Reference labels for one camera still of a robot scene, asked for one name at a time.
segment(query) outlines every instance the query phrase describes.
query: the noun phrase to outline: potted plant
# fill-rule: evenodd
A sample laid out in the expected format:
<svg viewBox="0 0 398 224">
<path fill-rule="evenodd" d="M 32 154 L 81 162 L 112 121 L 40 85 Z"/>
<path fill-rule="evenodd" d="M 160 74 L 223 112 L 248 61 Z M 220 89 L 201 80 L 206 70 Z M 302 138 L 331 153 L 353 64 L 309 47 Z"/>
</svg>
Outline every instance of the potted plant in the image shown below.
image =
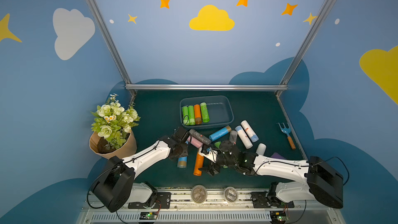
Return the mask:
<svg viewBox="0 0 398 224">
<path fill-rule="evenodd" d="M 132 103 L 125 110 L 116 96 L 111 94 L 105 104 L 97 106 L 96 112 L 91 112 L 95 118 L 91 127 L 94 133 L 90 137 L 90 149 L 107 159 L 128 157 L 137 151 L 131 128 L 138 126 L 135 121 L 139 121 L 140 117 Z"/>
</svg>

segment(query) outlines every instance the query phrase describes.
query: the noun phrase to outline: yellow cloud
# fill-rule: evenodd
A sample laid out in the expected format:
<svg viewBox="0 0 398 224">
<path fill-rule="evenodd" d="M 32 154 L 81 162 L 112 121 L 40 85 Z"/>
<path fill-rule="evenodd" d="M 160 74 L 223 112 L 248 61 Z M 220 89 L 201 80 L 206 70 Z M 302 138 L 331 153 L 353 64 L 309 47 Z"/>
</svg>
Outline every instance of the yellow cloud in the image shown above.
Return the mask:
<svg viewBox="0 0 398 224">
<path fill-rule="evenodd" d="M 388 52 L 370 50 L 361 57 L 359 65 L 398 104 L 398 46 Z"/>
<path fill-rule="evenodd" d="M 214 5 L 206 5 L 197 17 L 191 19 L 189 27 L 193 30 L 230 30 L 235 22 L 228 17 L 228 12 L 219 10 Z"/>
</svg>

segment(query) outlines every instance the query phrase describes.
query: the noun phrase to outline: kraft paper pot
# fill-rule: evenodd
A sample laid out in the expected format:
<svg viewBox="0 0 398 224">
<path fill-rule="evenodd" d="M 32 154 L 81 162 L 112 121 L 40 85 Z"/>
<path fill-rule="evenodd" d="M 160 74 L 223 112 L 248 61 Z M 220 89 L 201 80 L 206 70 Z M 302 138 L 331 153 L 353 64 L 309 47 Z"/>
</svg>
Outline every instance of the kraft paper pot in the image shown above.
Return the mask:
<svg viewBox="0 0 398 224">
<path fill-rule="evenodd" d="M 118 158 L 124 158 L 124 157 L 128 157 L 131 155 L 134 155 L 135 152 L 137 151 L 137 143 L 135 141 L 135 137 L 133 132 L 130 132 L 130 136 L 127 139 L 127 142 L 120 147 L 119 149 L 117 149 L 114 152 L 111 153 L 107 153 L 107 154 L 100 154 L 98 153 L 98 148 L 97 148 L 97 144 L 100 141 L 100 138 L 98 136 L 98 133 L 94 132 L 91 137 L 90 137 L 90 149 L 95 152 L 97 155 L 100 155 L 101 157 L 104 157 L 106 159 L 109 159 L 111 157 L 117 156 Z"/>
</svg>

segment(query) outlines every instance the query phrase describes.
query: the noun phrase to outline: yellow star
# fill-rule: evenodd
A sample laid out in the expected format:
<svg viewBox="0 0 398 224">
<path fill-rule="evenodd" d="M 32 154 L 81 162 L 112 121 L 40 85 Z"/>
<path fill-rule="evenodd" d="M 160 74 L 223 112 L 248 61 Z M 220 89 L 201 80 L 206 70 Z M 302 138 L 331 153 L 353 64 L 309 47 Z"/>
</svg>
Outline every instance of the yellow star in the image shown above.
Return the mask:
<svg viewBox="0 0 398 224">
<path fill-rule="evenodd" d="M 136 19 L 137 17 L 132 17 L 132 16 L 130 16 L 130 14 L 129 14 L 129 17 L 130 17 L 130 19 L 129 19 L 127 22 L 134 22 L 135 24 L 137 24 L 137 23 L 135 22 L 135 19 Z"/>
<path fill-rule="evenodd" d="M 306 20 L 304 20 L 303 22 L 309 22 L 310 25 L 312 23 L 312 20 L 314 20 L 316 18 L 316 16 L 313 16 L 312 13 L 310 12 L 310 17 L 308 17 Z"/>
<path fill-rule="evenodd" d="M 281 15 L 284 15 L 284 14 L 292 15 L 293 10 L 296 8 L 296 6 L 297 6 L 297 5 L 290 5 L 290 4 L 287 4 L 287 5 L 286 5 L 286 10 L 285 10 Z"/>
<path fill-rule="evenodd" d="M 10 38 L 17 42 L 22 42 L 19 38 L 17 38 L 11 31 L 8 29 L 8 21 L 10 20 L 10 14 L 8 13 L 1 21 L 0 21 L 0 42 L 4 38 Z"/>
<path fill-rule="evenodd" d="M 169 8 L 169 1 L 170 0 L 160 0 L 160 2 L 161 2 L 160 7 L 161 8 L 166 7 L 167 9 L 170 9 Z"/>
<path fill-rule="evenodd" d="M 244 5 L 244 6 L 248 6 L 248 0 L 239 0 L 239 2 L 238 2 L 238 4 L 236 5 L 236 6 L 239 6 L 239 5 Z"/>
</svg>

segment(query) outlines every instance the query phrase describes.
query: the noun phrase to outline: ventilation grille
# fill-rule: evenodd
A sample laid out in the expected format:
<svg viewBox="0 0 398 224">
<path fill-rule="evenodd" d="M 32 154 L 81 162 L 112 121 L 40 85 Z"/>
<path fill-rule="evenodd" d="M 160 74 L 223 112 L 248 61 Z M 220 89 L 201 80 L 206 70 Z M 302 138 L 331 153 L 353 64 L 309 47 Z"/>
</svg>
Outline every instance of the ventilation grille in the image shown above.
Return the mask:
<svg viewBox="0 0 398 224">
<path fill-rule="evenodd" d="M 139 215 L 118 212 L 123 221 L 137 222 Z M 156 222 L 258 222 L 271 221 L 269 211 L 190 211 L 190 212 L 160 212 Z M 97 212 L 93 215 L 91 223 L 116 223 L 120 222 L 116 213 Z"/>
</svg>

